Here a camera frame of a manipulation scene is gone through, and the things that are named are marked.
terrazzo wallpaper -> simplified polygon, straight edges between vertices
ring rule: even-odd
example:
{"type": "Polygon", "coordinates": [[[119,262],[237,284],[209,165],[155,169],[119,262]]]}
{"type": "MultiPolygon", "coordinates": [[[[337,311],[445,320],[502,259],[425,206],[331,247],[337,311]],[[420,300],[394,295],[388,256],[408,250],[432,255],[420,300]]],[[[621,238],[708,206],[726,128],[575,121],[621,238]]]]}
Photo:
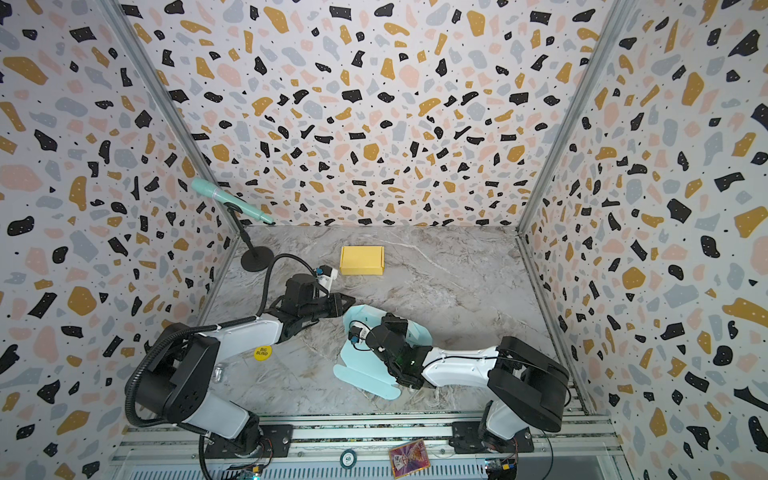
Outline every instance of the terrazzo wallpaper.
{"type": "Polygon", "coordinates": [[[640,2],[526,241],[635,478],[768,478],[768,2],[640,2]]]}
{"type": "Polygon", "coordinates": [[[0,2],[0,44],[0,477],[97,478],[233,235],[92,5],[0,2]]]}
{"type": "Polygon", "coordinates": [[[509,225],[611,2],[125,0],[217,179],[282,224],[509,225]]]}

black cable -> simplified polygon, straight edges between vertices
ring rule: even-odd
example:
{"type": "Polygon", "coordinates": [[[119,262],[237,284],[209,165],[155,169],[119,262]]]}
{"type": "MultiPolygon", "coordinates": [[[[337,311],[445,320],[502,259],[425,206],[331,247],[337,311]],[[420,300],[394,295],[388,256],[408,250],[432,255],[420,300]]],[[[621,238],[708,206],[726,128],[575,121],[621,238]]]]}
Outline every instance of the black cable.
{"type": "Polygon", "coordinates": [[[200,441],[197,442],[197,460],[200,462],[203,478],[205,480],[214,480],[208,472],[208,467],[205,465],[205,435],[200,435],[200,441]]]}
{"type": "Polygon", "coordinates": [[[137,427],[151,427],[151,426],[168,423],[168,421],[163,418],[142,419],[136,413],[136,395],[138,393],[138,386],[141,383],[141,377],[147,371],[147,369],[149,368],[149,365],[157,358],[157,356],[160,355],[161,352],[163,352],[171,343],[175,342],[176,340],[191,338],[192,335],[196,333],[211,332],[219,328],[227,328],[230,326],[237,326],[243,323],[253,322],[258,316],[261,316],[262,313],[264,313],[264,309],[266,307],[266,296],[267,296],[267,290],[270,287],[270,276],[272,274],[272,269],[275,265],[275,262],[281,258],[292,258],[298,261],[299,263],[304,265],[310,272],[312,272],[313,275],[316,276],[316,271],[313,270],[313,268],[301,258],[295,255],[292,255],[290,253],[281,253],[280,255],[276,255],[272,259],[272,262],[270,263],[269,268],[266,270],[266,277],[264,279],[264,290],[262,292],[262,297],[261,297],[261,306],[259,307],[259,312],[256,314],[256,316],[248,316],[242,319],[230,320],[229,322],[224,322],[219,325],[195,326],[195,327],[187,328],[184,330],[178,330],[176,332],[171,333],[169,336],[163,338],[162,340],[158,340],[157,342],[155,342],[152,348],[150,348],[149,351],[147,352],[147,355],[144,356],[141,362],[139,362],[139,366],[136,367],[134,372],[131,374],[131,377],[128,379],[125,386],[125,410],[124,411],[125,411],[125,417],[131,425],[137,426],[137,427]]]}
{"type": "Polygon", "coordinates": [[[533,368],[535,368],[535,369],[541,370],[542,372],[546,373],[547,375],[550,375],[550,376],[551,376],[553,379],[555,379],[555,380],[557,380],[558,382],[560,382],[560,384],[561,384],[561,385],[563,385],[563,386],[565,387],[565,391],[566,391],[566,392],[568,392],[568,401],[567,401],[567,402],[566,402],[564,405],[567,405],[567,404],[571,403],[571,400],[573,399],[573,395],[571,394],[571,389],[569,389],[569,388],[568,388],[568,384],[567,384],[567,383],[565,383],[565,382],[563,382],[562,380],[560,380],[560,379],[559,379],[559,378],[558,378],[558,377],[557,377],[557,376],[556,376],[554,373],[552,373],[552,372],[549,372],[548,370],[544,370],[544,369],[542,369],[540,366],[538,366],[538,365],[534,365],[533,363],[523,362],[523,361],[521,361],[521,360],[516,360],[516,359],[510,359],[510,358],[507,358],[507,357],[505,357],[505,356],[480,356],[480,357],[477,357],[477,356],[463,356],[463,355],[447,355],[447,356],[441,356],[441,357],[439,357],[439,358],[436,358],[436,359],[432,360],[430,363],[427,363],[426,365],[424,365],[424,366],[422,367],[422,372],[423,372],[424,370],[426,370],[426,368],[427,368],[428,366],[432,365],[433,363],[437,363],[437,362],[439,362],[439,361],[441,361],[441,360],[444,360],[444,359],[469,359],[469,360],[493,360],[493,359],[502,359],[502,360],[507,360],[507,361],[509,361],[509,362],[516,362],[516,363],[521,363],[522,365],[530,366],[530,367],[533,367],[533,368]]]}
{"type": "Polygon", "coordinates": [[[180,429],[184,429],[192,433],[197,433],[198,435],[206,435],[208,433],[206,429],[202,429],[189,423],[177,423],[176,426],[180,429]]]}
{"type": "MultiPolygon", "coordinates": [[[[379,342],[379,345],[382,344],[381,341],[379,340],[379,338],[376,335],[373,334],[373,329],[371,327],[367,326],[365,323],[361,322],[360,320],[352,320],[351,322],[349,322],[349,326],[352,326],[353,323],[359,323],[360,325],[364,326],[366,328],[366,330],[368,330],[368,333],[366,334],[366,337],[368,335],[370,335],[370,336],[372,336],[376,340],[376,342],[379,342]]],[[[370,347],[368,347],[368,350],[360,350],[360,351],[361,352],[368,352],[369,350],[371,350],[370,347]]]]}
{"type": "Polygon", "coordinates": [[[547,443],[549,444],[549,469],[547,470],[547,473],[544,474],[543,477],[541,477],[541,480],[547,480],[547,477],[549,476],[550,472],[552,471],[552,466],[554,465],[554,450],[552,449],[552,442],[549,441],[549,437],[547,437],[547,432],[544,430],[541,430],[541,433],[544,435],[544,438],[547,439],[547,443]]]}
{"type": "Polygon", "coordinates": [[[515,443],[515,451],[513,453],[510,453],[509,456],[507,456],[507,458],[502,460],[502,462],[508,462],[510,458],[515,457],[515,461],[512,464],[513,465],[517,465],[518,464],[518,458],[519,458],[519,454],[518,454],[518,441],[517,441],[517,439],[515,437],[512,437],[512,441],[515,443]]]}
{"type": "Polygon", "coordinates": [[[275,262],[277,262],[281,258],[292,258],[295,261],[304,265],[306,269],[312,273],[312,275],[317,276],[317,272],[307,262],[300,259],[296,255],[292,255],[290,253],[281,253],[279,255],[275,255],[275,257],[272,259],[272,262],[270,263],[269,268],[266,269],[266,276],[264,277],[264,290],[261,293],[261,305],[259,305],[259,310],[256,312],[256,316],[261,316],[264,313],[264,310],[266,310],[266,298],[269,294],[270,277],[272,276],[272,269],[275,267],[275,262]]]}
{"type": "Polygon", "coordinates": [[[259,452],[259,458],[257,458],[253,462],[249,463],[248,465],[237,466],[237,467],[231,466],[227,470],[241,470],[241,471],[243,471],[243,470],[249,470],[249,469],[257,466],[259,464],[259,462],[261,462],[261,459],[264,458],[264,452],[266,451],[266,445],[264,445],[264,443],[263,443],[264,439],[265,439],[265,437],[262,437],[262,439],[259,440],[259,447],[261,448],[261,451],[259,452]]]}
{"type": "Polygon", "coordinates": [[[266,461],[264,468],[270,466],[270,463],[272,463],[272,458],[275,456],[275,447],[272,445],[272,440],[266,440],[270,443],[270,459],[266,461]]]}

yellow box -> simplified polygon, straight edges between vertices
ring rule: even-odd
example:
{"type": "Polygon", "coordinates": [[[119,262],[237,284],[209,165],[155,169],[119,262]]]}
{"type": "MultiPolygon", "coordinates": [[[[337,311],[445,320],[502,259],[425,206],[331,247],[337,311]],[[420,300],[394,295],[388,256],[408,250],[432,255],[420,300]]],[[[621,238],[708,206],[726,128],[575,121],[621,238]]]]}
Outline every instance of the yellow box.
{"type": "Polygon", "coordinates": [[[342,247],[342,275],[383,275],[384,247],[342,247]]]}

trading card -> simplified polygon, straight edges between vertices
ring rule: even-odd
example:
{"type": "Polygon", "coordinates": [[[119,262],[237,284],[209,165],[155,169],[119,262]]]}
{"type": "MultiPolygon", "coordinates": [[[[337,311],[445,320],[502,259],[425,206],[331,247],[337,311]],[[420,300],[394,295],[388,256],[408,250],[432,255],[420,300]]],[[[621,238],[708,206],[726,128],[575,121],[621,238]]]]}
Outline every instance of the trading card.
{"type": "Polygon", "coordinates": [[[389,451],[389,463],[395,479],[429,468],[429,457],[424,440],[406,443],[389,451]]]}

round stand base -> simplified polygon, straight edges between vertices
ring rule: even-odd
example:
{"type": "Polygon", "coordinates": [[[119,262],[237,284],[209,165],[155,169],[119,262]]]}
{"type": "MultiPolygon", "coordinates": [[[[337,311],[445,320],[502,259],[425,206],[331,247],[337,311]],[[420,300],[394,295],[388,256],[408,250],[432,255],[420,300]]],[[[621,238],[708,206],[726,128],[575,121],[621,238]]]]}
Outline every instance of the round stand base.
{"type": "Polygon", "coordinates": [[[253,251],[248,250],[243,254],[240,258],[240,265],[243,267],[243,270],[248,272],[260,272],[272,263],[274,257],[275,254],[270,248],[254,247],[253,251]]]}

